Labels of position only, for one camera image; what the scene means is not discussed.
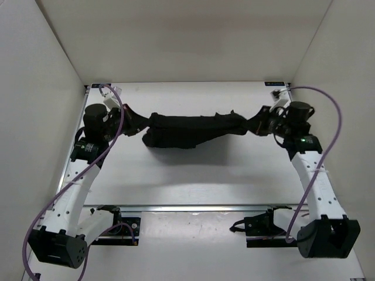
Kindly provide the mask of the black pleated skirt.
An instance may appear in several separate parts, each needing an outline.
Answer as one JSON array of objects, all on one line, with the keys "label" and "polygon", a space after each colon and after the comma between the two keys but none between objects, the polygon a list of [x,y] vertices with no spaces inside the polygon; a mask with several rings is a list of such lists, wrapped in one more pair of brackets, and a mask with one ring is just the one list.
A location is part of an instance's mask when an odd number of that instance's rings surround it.
[{"label": "black pleated skirt", "polygon": [[256,118],[231,111],[213,116],[165,116],[154,112],[149,118],[139,115],[139,129],[146,129],[142,137],[149,148],[193,149],[197,145],[224,135],[255,134]]}]

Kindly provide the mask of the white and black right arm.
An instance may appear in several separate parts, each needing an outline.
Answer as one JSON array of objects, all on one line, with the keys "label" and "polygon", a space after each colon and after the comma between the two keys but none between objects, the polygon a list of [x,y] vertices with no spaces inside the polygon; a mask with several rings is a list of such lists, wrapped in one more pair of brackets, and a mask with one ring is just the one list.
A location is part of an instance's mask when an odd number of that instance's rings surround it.
[{"label": "white and black right arm", "polygon": [[304,258],[347,258],[360,234],[358,220],[351,220],[333,191],[320,141],[310,133],[308,119],[314,114],[305,102],[291,102],[287,107],[262,106],[247,122],[250,132],[258,136],[280,137],[280,147],[288,152],[304,190],[300,208],[273,207],[265,213],[244,217],[235,222],[231,232],[243,232],[248,241],[273,239],[279,235],[291,238]]}]

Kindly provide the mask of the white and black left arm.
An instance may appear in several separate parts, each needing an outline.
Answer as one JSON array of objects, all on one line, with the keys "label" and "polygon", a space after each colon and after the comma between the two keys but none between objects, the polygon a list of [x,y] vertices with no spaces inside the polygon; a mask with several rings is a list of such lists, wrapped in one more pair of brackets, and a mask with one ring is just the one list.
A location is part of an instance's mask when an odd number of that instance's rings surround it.
[{"label": "white and black left arm", "polygon": [[116,233],[122,228],[120,209],[102,205],[83,222],[80,214],[94,179],[109,149],[120,135],[133,136],[147,126],[148,119],[127,104],[108,110],[103,104],[84,110],[83,127],[78,130],[70,155],[65,189],[50,206],[50,213],[26,239],[38,261],[77,269],[87,255],[88,246],[105,229]]}]

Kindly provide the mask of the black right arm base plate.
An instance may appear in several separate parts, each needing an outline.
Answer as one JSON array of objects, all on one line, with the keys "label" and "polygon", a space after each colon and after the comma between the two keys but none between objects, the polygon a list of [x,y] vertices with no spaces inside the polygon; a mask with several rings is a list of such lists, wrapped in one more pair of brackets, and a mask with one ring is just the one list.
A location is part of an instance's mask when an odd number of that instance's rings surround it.
[{"label": "black right arm base plate", "polygon": [[285,241],[285,231],[273,224],[272,217],[260,214],[244,217],[247,248],[296,248]]}]

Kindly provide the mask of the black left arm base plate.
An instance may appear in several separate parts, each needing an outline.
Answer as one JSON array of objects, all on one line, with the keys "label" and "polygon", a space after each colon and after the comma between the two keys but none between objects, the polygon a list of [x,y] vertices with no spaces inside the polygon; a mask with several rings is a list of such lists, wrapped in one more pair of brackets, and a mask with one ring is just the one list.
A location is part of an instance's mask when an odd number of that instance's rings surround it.
[{"label": "black left arm base plate", "polygon": [[141,213],[121,213],[122,226],[97,238],[93,245],[101,246],[137,246],[141,228]]}]

